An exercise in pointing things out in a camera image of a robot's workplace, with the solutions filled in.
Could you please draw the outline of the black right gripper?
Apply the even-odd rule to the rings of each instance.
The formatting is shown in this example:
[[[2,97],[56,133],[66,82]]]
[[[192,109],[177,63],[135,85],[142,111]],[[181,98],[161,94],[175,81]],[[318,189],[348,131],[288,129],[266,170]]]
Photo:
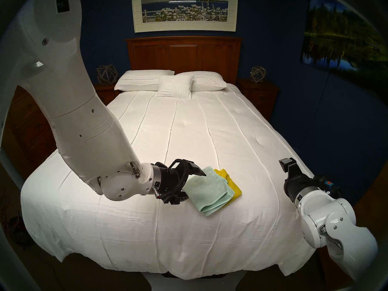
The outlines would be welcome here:
[[[317,190],[318,183],[303,174],[292,157],[280,159],[279,164],[283,172],[288,173],[288,178],[284,182],[284,192],[292,202],[300,200],[299,193],[305,188],[313,187],[313,190]]]

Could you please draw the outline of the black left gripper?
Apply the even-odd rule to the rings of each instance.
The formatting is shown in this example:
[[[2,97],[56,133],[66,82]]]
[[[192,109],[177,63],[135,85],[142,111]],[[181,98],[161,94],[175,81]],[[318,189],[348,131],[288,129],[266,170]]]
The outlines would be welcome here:
[[[189,197],[183,191],[189,175],[206,176],[194,162],[176,159],[169,167],[157,162],[153,169],[152,191],[164,204],[178,205]]]

